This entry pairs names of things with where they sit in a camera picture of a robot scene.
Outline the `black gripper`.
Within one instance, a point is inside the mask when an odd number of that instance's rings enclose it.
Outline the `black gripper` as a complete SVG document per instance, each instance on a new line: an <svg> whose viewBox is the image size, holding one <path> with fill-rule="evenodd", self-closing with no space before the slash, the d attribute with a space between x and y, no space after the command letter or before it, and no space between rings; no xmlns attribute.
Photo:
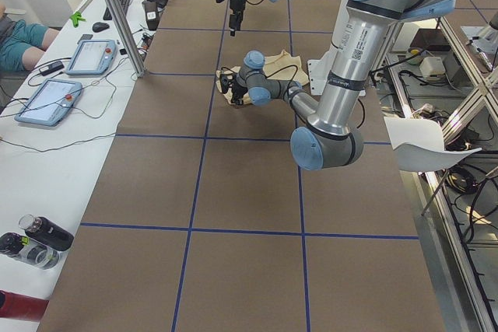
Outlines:
<svg viewBox="0 0 498 332"><path fill-rule="evenodd" d="M229 29L230 34L235 35L237 31L240 31L244 18L244 0L230 0L230 10Z"/></svg>
<svg viewBox="0 0 498 332"><path fill-rule="evenodd" d="M247 87L241 86L237 81L233 81L231 91L232 98L230 102L234 105L244 105L244 95L247 93Z"/></svg>

